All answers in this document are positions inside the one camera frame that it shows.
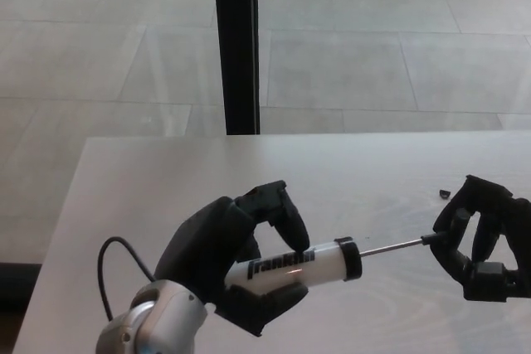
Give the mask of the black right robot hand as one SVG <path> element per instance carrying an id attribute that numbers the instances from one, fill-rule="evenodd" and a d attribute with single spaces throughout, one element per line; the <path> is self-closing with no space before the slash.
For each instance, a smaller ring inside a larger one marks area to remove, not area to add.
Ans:
<path id="1" fill-rule="evenodd" d="M 470 218 L 480 215 L 471 257 L 459 251 Z M 508 298 L 530 297 L 530 201 L 515 198 L 505 187 L 469 175 L 436 218 L 430 244 L 440 266 L 463 288 L 464 299 L 504 303 Z M 490 262 L 500 236 L 511 249 L 517 269 Z"/>

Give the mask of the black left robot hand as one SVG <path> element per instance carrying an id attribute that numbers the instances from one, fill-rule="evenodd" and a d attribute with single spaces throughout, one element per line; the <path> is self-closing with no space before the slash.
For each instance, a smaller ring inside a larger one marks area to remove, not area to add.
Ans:
<path id="1" fill-rule="evenodd" d="M 153 273 L 181 284 L 218 316 L 258 337 L 264 326 L 298 304 L 309 292 L 301 283 L 255 294 L 225 284 L 234 263 L 259 259 L 255 228 L 269 222 L 297 254 L 309 235 L 284 181 L 270 182 L 232 199 L 222 196 L 187 218 L 177 229 Z"/>

